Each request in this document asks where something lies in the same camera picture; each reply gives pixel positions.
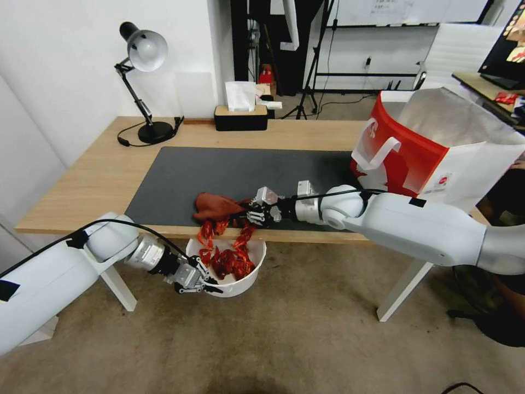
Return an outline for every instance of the table leg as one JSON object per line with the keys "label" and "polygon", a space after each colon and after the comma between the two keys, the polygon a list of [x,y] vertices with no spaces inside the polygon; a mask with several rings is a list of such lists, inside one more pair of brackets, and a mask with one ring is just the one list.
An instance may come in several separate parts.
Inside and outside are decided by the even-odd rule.
{"label": "table leg", "polygon": [[137,299],[131,294],[131,291],[122,280],[115,267],[110,266],[100,274],[106,285],[111,289],[115,296],[122,303],[128,312],[133,312],[137,305]]}
{"label": "table leg", "polygon": [[22,342],[19,346],[29,345],[31,343],[40,342],[43,340],[51,339],[55,333],[56,324],[59,322],[59,318],[53,316],[47,321],[46,324],[41,326],[38,331],[34,332],[29,338]]}
{"label": "table leg", "polygon": [[425,277],[434,264],[414,260],[405,271],[401,279],[395,284],[394,288],[377,308],[377,317],[380,322],[386,322],[409,296],[417,284]]}

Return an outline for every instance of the bag handle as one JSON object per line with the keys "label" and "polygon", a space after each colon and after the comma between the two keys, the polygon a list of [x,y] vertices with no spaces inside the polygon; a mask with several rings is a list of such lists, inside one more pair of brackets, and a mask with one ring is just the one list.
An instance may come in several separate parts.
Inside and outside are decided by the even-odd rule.
{"label": "bag handle", "polygon": [[365,126],[361,130],[361,133],[359,134],[357,145],[352,152],[352,159],[354,159],[359,167],[361,167],[364,171],[375,170],[383,163],[391,150],[398,152],[399,148],[401,148],[401,142],[399,140],[397,140],[395,137],[389,137],[381,146],[381,148],[379,148],[375,156],[370,161],[368,161],[364,155],[365,148],[363,144],[363,137],[365,131],[372,127],[370,134],[371,137],[374,138],[375,130],[377,129],[377,126],[374,128],[374,124],[377,124],[377,121],[374,118],[370,118],[366,122]]}

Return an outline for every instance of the white bucket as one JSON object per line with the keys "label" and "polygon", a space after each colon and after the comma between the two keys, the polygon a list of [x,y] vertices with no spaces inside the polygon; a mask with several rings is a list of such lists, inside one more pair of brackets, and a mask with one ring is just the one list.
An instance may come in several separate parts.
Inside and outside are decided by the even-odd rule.
{"label": "white bucket", "polygon": [[[219,248],[219,250],[222,252],[225,249],[232,249],[232,245],[235,242],[235,240],[213,240],[213,247],[216,246]],[[209,268],[209,272],[211,274],[211,277],[217,280],[219,282],[218,285],[212,285],[218,290],[221,290],[220,292],[211,292],[205,290],[206,293],[210,294],[214,297],[234,297],[238,296],[241,293],[244,293],[246,290],[248,290],[253,283],[255,282],[255,279],[257,279],[257,275],[259,274],[259,268],[261,268],[261,265],[263,264],[264,257],[266,256],[266,242],[264,241],[248,241],[248,255],[250,257],[250,260],[255,264],[254,270],[245,276],[243,279],[236,281],[234,276],[232,274],[226,275],[224,279],[218,279],[215,275],[215,272],[213,271],[213,268]],[[203,249],[203,245],[195,238],[190,239],[188,242],[188,245],[186,246],[186,254],[189,256],[198,256],[199,250]]]}

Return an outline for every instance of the wooden table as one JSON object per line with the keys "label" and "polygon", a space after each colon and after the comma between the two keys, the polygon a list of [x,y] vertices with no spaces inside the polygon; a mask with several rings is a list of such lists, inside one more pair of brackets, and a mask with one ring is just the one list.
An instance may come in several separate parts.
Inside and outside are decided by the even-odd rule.
{"label": "wooden table", "polygon": [[[172,122],[170,118],[156,120]],[[140,121],[139,117],[116,118],[20,221],[16,230],[21,233],[68,234],[105,212],[124,213],[163,146],[351,151],[365,124],[364,121],[269,120],[265,131],[228,132],[216,131],[213,125],[183,124],[176,137],[162,144],[142,148],[118,144],[117,133]],[[125,132],[122,137],[132,143],[140,143],[136,129]],[[485,220],[478,210],[473,212],[473,216],[479,221]],[[187,239],[194,237],[198,231],[198,227],[151,227],[169,238]],[[237,238],[238,234],[238,229],[228,229],[223,237]],[[328,244],[369,242],[356,233],[298,230],[259,229],[253,238],[274,242]],[[430,263],[412,263],[378,309],[381,321],[388,319],[431,267]],[[133,310],[136,300],[130,298],[131,293],[116,271],[106,271],[102,277],[126,308]]]}
{"label": "wooden table", "polygon": [[479,95],[483,101],[483,106],[502,121],[523,130],[523,126],[518,125],[518,119],[510,116],[514,110],[514,105],[498,103],[494,99],[501,91],[525,95],[525,90],[505,90],[474,72],[455,72],[452,73],[452,77],[457,79],[462,86]]}

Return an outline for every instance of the monitor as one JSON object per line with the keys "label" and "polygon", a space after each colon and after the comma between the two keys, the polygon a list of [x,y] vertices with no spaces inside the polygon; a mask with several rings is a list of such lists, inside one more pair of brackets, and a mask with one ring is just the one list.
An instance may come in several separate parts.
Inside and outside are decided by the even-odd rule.
{"label": "monitor", "polygon": [[479,72],[505,89],[525,87],[525,0],[520,1]]}

